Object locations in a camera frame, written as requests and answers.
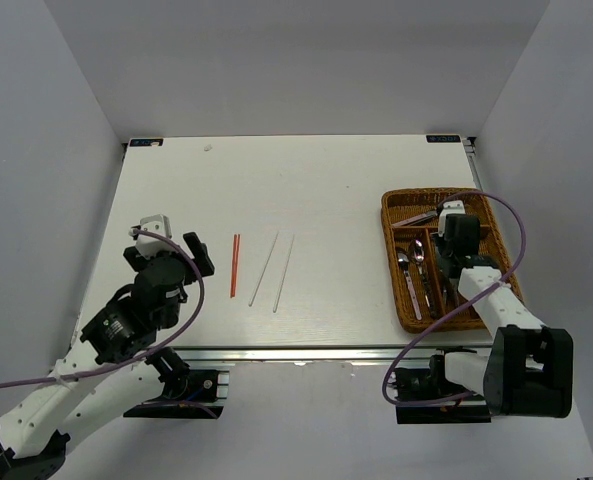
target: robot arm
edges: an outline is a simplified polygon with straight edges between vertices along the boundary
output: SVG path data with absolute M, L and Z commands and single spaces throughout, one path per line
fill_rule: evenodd
M 573 342 L 567 331 L 546 327 L 508 284 L 499 283 L 502 274 L 494 259 L 479 255 L 480 221 L 465 213 L 461 201 L 444 204 L 433 241 L 443 283 L 467 300 L 499 284 L 474 304 L 493 345 L 488 357 L 446 349 L 432 356 L 428 373 L 397 369 L 399 398 L 425 400 L 471 391 L 484 399 L 492 415 L 566 417 L 573 376 Z M 415 409 L 407 410 L 398 413 L 418 418 Z M 480 411 L 475 415 L 481 418 Z
M 137 228 L 171 238 L 164 215 L 144 218 Z M 205 245 L 194 233 L 183 238 L 199 273 L 213 275 Z M 124 368 L 96 392 L 119 368 L 116 364 L 152 345 L 158 330 L 178 323 L 180 304 L 187 300 L 183 287 L 196 280 L 180 255 L 157 239 L 136 237 L 124 257 L 137 272 L 134 283 L 116 292 L 56 362 L 50 377 L 57 381 L 41 385 L 0 417 L 1 479 L 47 479 L 62 466 L 67 451 L 113 418 L 146 400 L 186 393 L 189 367 L 171 348 Z M 72 377 L 98 370 L 94 376 Z

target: woven basket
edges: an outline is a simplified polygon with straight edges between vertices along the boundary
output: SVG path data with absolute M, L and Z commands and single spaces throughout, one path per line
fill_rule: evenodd
M 454 193 L 473 190 L 468 188 L 418 188 L 408 190 L 394 190 L 387 192 L 382 198 L 381 220 L 383 222 L 383 232 L 385 234 L 385 246 L 387 248 L 387 260 L 389 271 L 392 276 L 392 287 L 394 289 L 394 299 L 396 301 L 396 312 L 402 327 L 410 333 L 420 333 L 429 327 L 435 319 L 431 318 L 429 308 L 423 301 L 423 284 L 418 274 L 418 269 L 411 266 L 409 272 L 412 277 L 412 283 L 416 290 L 418 303 L 421 309 L 420 320 L 416 319 L 414 307 L 412 305 L 407 283 L 398 267 L 396 258 L 396 247 L 407 251 L 410 242 L 419 238 L 425 247 L 426 270 L 429 276 L 429 282 L 436 302 L 440 316 L 455 308 L 453 299 L 449 299 L 447 305 L 443 305 L 443 295 L 441 292 L 440 275 L 435 259 L 434 246 L 430 235 L 438 230 L 438 219 L 434 218 L 430 222 L 419 226 L 392 227 L 393 223 L 406 218 L 419 215 L 429 210 L 434 210 L 436 205 L 444 198 Z M 485 197 L 475 195 L 463 195 L 459 198 L 465 204 L 465 211 L 469 214 L 478 216 L 481 222 L 481 255 L 491 255 L 498 263 L 501 271 L 504 273 L 509 270 L 510 261 L 503 244 L 498 225 L 494 215 Z M 522 300 L 520 288 L 514 275 L 510 278 L 512 291 Z M 453 330 L 472 330 L 485 328 L 480 317 L 473 308 L 466 310 L 456 318 L 442 325 L 438 331 Z

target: spoon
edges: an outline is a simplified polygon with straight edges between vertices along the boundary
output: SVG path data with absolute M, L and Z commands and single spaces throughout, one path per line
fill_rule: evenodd
M 416 298 L 416 290 L 414 289 L 414 284 L 412 283 L 412 277 L 409 274 L 409 258 L 403 250 L 397 248 L 396 259 L 398 260 L 398 267 L 403 271 L 405 281 L 407 282 L 407 290 L 409 290 L 409 296 L 412 299 L 416 320 L 421 320 L 423 317 L 420 314 L 420 306 L 418 305 L 418 299 Z
M 423 269 L 423 264 L 425 262 L 425 248 L 423 247 L 423 242 L 419 239 L 413 240 L 412 243 L 409 244 L 408 257 L 411 262 L 416 265 L 416 268 L 418 268 L 418 273 L 423 282 L 423 290 L 425 290 L 425 302 L 427 302 L 429 313 L 432 318 L 437 318 L 438 312 L 436 311 L 436 304 L 432 297 L 432 289 L 429 285 L 427 273 Z

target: white wall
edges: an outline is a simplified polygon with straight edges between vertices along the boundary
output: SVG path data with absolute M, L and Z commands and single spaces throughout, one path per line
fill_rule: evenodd
M 47 0 L 130 136 L 475 135 L 547 0 Z
M 44 3 L 0 0 L 0 382 L 64 354 L 120 159 Z
M 528 305 L 574 337 L 575 395 L 593 448 L 593 1 L 551 3 L 478 145 L 483 187 L 527 225 Z

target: white table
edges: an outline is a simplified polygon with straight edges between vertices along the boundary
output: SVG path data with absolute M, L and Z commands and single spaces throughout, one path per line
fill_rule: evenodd
M 177 347 L 385 348 L 412 336 L 396 317 L 380 223 L 389 190 L 472 187 L 463 145 L 423 135 L 166 138 L 129 147 L 79 327 L 133 280 L 122 257 L 130 226 L 169 216 L 174 238 L 195 231 L 216 275 Z M 253 307 L 251 292 L 280 236 Z M 229 298 L 232 241 L 241 234 L 238 292 Z M 292 234 L 277 313 L 274 297 Z M 197 297 L 183 307 L 181 322 Z M 489 345 L 483 330 L 431 335 L 426 345 Z

